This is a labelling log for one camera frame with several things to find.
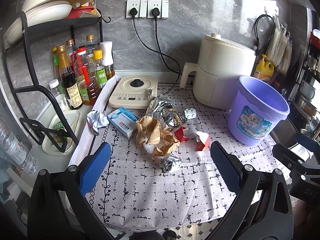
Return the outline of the yellow cap green label bottle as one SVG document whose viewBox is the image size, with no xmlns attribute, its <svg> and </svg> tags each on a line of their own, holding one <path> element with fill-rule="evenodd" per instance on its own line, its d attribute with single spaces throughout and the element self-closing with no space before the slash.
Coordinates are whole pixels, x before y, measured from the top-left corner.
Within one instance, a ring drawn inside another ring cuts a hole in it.
<svg viewBox="0 0 320 240">
<path fill-rule="evenodd" d="M 103 89 L 104 85 L 107 83 L 107 76 L 105 72 L 105 67 L 103 64 L 103 52 L 102 50 L 95 50 L 94 55 L 94 64 L 95 64 L 95 75 L 97 79 L 97 84 L 100 89 Z"/>
</svg>

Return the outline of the hanging cloth bags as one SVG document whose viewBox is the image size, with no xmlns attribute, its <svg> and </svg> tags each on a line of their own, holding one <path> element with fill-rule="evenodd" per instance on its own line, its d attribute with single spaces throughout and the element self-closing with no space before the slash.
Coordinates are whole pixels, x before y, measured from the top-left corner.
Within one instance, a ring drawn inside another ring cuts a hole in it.
<svg viewBox="0 0 320 240">
<path fill-rule="evenodd" d="M 286 75 L 292 56 L 291 34 L 280 24 L 277 15 L 274 16 L 275 30 L 266 50 L 267 59 L 274 65 L 276 71 Z"/>
</svg>

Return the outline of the red white small carton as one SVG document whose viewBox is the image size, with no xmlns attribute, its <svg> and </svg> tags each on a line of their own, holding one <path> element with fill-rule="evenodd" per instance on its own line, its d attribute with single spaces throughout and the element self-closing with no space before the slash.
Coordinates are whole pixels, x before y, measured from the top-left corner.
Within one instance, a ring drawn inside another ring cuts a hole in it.
<svg viewBox="0 0 320 240">
<path fill-rule="evenodd" d="M 196 132 L 197 152 L 206 151 L 209 148 L 209 134 L 205 132 Z"/>
</svg>

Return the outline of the dark soy sauce bottle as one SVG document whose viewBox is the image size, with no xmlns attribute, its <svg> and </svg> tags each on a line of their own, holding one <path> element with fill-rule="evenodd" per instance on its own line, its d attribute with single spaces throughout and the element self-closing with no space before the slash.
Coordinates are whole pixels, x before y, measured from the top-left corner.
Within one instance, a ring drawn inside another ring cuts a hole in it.
<svg viewBox="0 0 320 240">
<path fill-rule="evenodd" d="M 64 44 L 57 47 L 57 57 L 62 86 L 66 93 L 71 109 L 80 109 L 83 105 L 82 98 L 75 79 L 75 74 L 69 64 Z"/>
</svg>

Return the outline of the blue white medicine box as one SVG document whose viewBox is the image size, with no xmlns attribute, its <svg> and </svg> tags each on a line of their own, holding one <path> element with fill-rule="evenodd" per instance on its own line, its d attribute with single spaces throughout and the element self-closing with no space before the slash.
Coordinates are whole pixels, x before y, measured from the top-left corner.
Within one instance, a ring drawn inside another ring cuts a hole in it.
<svg viewBox="0 0 320 240">
<path fill-rule="evenodd" d="M 136 132 L 136 121 L 138 118 L 129 110 L 120 107 L 107 115 L 109 122 L 128 139 Z"/>
</svg>

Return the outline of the small foil wrapper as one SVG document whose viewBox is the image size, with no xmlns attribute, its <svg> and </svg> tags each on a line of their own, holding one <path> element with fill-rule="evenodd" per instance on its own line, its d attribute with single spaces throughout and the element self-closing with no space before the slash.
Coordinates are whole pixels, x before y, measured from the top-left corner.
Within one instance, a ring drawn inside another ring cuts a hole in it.
<svg viewBox="0 0 320 240">
<path fill-rule="evenodd" d="M 181 163 L 182 161 L 179 157 L 170 153 L 161 159 L 159 162 L 159 168 L 163 173 L 173 172 L 180 167 Z"/>
</svg>

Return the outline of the clear water bottle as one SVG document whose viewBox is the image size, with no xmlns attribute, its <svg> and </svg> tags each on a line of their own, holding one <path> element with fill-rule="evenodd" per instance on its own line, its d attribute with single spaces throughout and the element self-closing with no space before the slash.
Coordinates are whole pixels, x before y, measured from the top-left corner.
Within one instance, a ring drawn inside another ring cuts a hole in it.
<svg viewBox="0 0 320 240">
<path fill-rule="evenodd" d="M 37 170 L 36 159 L 29 150 L 19 141 L 4 119 L 1 118 L 1 149 L 15 166 L 22 171 L 33 174 Z"/>
</svg>

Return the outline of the brown paper bag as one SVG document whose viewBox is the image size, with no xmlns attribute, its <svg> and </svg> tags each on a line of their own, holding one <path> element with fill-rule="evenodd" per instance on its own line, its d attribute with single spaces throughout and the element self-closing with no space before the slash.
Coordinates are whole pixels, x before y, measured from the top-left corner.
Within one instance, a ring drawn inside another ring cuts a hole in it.
<svg viewBox="0 0 320 240">
<path fill-rule="evenodd" d="M 144 116 L 136 121 L 136 146 L 142 147 L 155 160 L 165 157 L 180 145 L 180 141 L 167 128 L 161 128 L 160 121 Z"/>
</svg>

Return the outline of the red container on rack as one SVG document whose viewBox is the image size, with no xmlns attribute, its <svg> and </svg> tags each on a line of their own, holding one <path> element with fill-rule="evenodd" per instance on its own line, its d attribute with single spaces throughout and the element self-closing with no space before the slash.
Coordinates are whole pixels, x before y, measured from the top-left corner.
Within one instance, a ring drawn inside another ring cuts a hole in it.
<svg viewBox="0 0 320 240">
<path fill-rule="evenodd" d="M 80 6 L 78 8 L 72 9 L 67 18 L 79 18 L 83 12 L 91 13 L 93 9 L 93 6 Z"/>
</svg>

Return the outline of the yellow detergent bottle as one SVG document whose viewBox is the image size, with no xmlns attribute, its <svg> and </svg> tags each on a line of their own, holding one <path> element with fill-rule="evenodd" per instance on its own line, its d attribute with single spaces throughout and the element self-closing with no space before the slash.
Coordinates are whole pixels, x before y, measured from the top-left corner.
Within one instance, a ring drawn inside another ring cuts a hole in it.
<svg viewBox="0 0 320 240">
<path fill-rule="evenodd" d="M 255 68 L 253 77 L 259 79 L 265 83 L 269 83 L 274 72 L 274 64 L 267 58 L 266 55 L 262 54 L 259 63 Z"/>
</svg>

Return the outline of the right wall socket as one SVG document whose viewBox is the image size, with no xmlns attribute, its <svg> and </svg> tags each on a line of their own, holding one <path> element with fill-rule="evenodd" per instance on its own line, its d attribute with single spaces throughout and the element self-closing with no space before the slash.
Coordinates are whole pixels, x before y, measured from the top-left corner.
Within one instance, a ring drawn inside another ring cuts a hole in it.
<svg viewBox="0 0 320 240">
<path fill-rule="evenodd" d="M 147 18 L 154 18 L 153 10 L 157 8 L 159 11 L 158 18 L 169 18 L 169 1 L 168 0 L 148 0 Z"/>
</svg>

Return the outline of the left wall socket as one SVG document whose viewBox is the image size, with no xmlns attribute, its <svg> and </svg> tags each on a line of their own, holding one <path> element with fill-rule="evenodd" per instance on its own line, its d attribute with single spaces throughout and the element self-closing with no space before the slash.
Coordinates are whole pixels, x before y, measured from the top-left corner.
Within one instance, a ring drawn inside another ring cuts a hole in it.
<svg viewBox="0 0 320 240">
<path fill-rule="evenodd" d="M 135 18 L 147 18 L 147 7 L 148 7 L 148 0 L 127 0 L 126 2 L 126 17 L 131 18 L 132 15 L 130 11 L 135 8 L 137 14 Z"/>
</svg>

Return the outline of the silver foil snack bag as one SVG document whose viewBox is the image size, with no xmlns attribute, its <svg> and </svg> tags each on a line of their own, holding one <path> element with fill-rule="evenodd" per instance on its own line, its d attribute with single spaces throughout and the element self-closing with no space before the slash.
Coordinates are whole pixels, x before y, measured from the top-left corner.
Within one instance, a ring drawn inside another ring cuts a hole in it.
<svg viewBox="0 0 320 240">
<path fill-rule="evenodd" d="M 161 129 L 175 132 L 184 126 L 188 119 L 176 110 L 174 103 L 174 100 L 161 94 L 150 102 L 145 115 L 157 119 Z"/>
</svg>

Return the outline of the white blue paper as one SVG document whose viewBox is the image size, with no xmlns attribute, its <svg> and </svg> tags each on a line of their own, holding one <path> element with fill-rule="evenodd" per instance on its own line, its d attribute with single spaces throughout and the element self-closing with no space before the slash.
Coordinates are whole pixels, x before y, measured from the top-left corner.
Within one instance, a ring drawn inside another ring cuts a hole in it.
<svg viewBox="0 0 320 240">
<path fill-rule="evenodd" d="M 99 135 L 99 129 L 106 127 L 110 122 L 105 111 L 90 111 L 87 115 L 88 125 L 94 135 Z"/>
</svg>

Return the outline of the snack packet on rack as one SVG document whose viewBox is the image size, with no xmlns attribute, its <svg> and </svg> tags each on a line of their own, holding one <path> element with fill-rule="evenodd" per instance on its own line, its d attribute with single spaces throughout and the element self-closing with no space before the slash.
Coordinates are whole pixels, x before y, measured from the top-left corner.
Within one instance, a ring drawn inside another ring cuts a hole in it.
<svg viewBox="0 0 320 240">
<path fill-rule="evenodd" d="M 88 6 L 92 6 L 92 7 L 93 7 L 93 9 L 92 9 L 92 11 L 91 11 L 92 14 L 95 14 L 95 15 L 97 15 L 98 17 L 100 16 L 99 11 L 97 10 L 96 0 L 90 0 L 90 1 L 88 2 Z"/>
</svg>

